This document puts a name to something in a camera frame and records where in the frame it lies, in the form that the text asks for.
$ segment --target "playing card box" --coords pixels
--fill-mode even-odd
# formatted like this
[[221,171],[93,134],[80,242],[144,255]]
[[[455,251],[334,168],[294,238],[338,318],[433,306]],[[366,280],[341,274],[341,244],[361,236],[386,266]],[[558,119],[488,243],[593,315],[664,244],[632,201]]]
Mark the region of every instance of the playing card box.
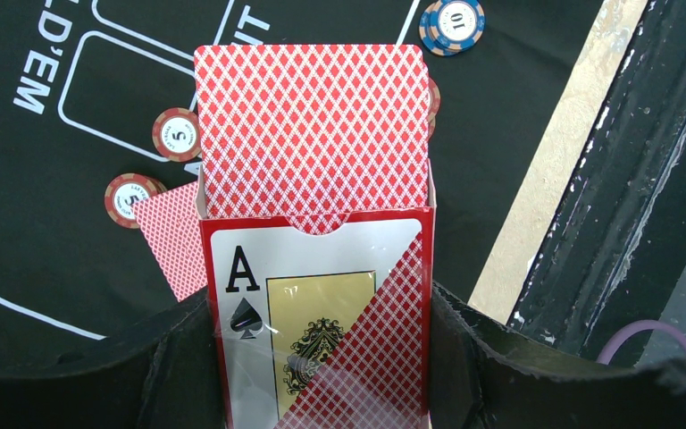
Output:
[[426,428],[415,46],[203,46],[196,207],[228,427]]

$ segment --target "stack of poker chips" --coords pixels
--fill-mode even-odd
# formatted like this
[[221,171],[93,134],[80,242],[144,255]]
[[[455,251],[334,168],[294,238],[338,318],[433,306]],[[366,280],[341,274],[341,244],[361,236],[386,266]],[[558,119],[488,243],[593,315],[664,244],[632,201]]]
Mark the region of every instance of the stack of poker chips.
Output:
[[477,0],[438,0],[419,20],[419,37],[435,55],[451,56],[477,43],[485,30],[485,12]]

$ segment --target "red playing card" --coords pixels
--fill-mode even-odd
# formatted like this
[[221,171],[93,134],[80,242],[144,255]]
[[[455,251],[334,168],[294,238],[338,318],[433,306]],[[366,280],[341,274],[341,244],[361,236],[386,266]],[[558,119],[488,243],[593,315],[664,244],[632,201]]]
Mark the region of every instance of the red playing card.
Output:
[[195,66],[209,217],[426,205],[417,46],[202,46]]
[[206,286],[194,207],[197,190],[193,182],[133,205],[140,230],[178,301]]

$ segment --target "scratched black surface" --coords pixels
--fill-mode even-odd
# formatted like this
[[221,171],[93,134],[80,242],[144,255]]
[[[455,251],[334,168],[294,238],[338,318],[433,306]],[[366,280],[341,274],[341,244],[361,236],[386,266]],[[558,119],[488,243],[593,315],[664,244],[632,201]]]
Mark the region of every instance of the scratched black surface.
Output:
[[[181,164],[159,163],[63,122],[57,106],[80,40],[86,37],[88,51],[78,60],[64,113],[150,149],[152,115],[163,106],[186,106],[191,84],[171,66],[135,58],[90,31],[189,68],[182,53],[214,40],[228,4],[223,44],[247,36],[264,43],[394,43],[410,7],[401,0],[54,0],[50,11],[72,26],[64,42],[52,44],[38,32],[44,2],[9,3],[0,4],[0,297],[103,335],[174,303],[140,233],[107,218],[106,184],[122,172],[149,174],[170,188],[194,176]],[[439,190],[434,273],[462,299],[471,293],[600,5],[527,3],[484,1],[488,26],[477,47],[452,58],[425,56],[443,96],[431,141]],[[119,25],[98,20],[94,4],[103,20]],[[416,23],[428,4],[417,5],[405,43],[419,44]],[[240,29],[247,7],[270,28],[246,22]],[[29,51],[51,55],[52,46],[62,56],[50,94],[40,98],[45,110],[36,114],[13,99]],[[28,75],[46,82],[35,70],[34,64]],[[0,311],[0,366],[51,360],[85,341],[26,319]]]

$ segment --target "spade symbol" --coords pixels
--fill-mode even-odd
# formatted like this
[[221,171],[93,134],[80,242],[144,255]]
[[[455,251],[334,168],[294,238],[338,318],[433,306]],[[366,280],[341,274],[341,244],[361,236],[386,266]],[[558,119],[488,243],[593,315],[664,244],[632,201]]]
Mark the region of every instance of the spade symbol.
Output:
[[235,309],[235,313],[230,318],[230,328],[235,332],[243,331],[243,336],[240,339],[249,340],[256,338],[251,331],[261,331],[262,325],[262,317],[256,313],[256,309],[251,307],[245,298],[240,300],[238,308]]

